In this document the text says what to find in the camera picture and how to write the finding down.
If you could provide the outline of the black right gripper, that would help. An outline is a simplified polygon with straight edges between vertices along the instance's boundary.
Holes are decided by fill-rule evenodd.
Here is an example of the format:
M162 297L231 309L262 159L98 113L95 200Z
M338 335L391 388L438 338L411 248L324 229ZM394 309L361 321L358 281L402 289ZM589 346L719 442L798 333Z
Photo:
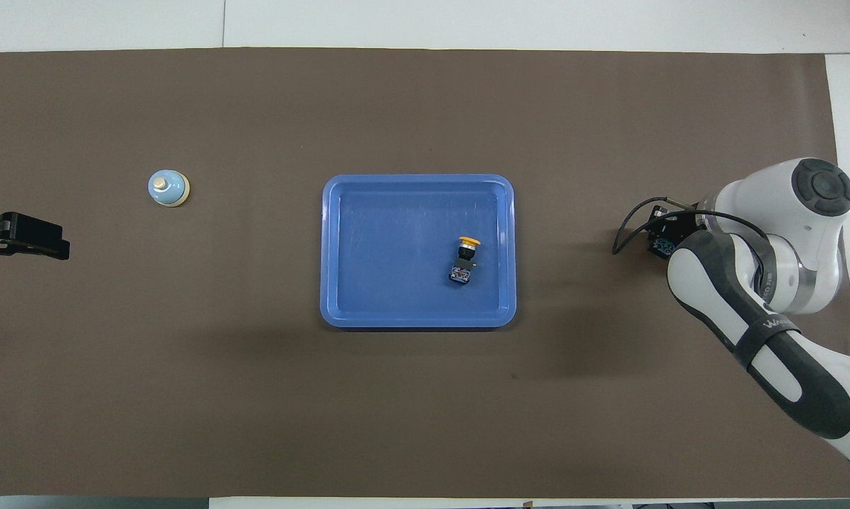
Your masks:
M678 246L694 232L705 229L702 219L694 215L667 217L662 222L648 228L650 246Z

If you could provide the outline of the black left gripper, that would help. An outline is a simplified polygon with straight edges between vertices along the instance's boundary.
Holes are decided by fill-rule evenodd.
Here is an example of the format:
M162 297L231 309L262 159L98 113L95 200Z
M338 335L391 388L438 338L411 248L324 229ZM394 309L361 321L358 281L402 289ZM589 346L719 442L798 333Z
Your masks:
M24 213L0 215L0 245L13 246L15 254L69 260L70 244L62 238L62 232L60 225Z

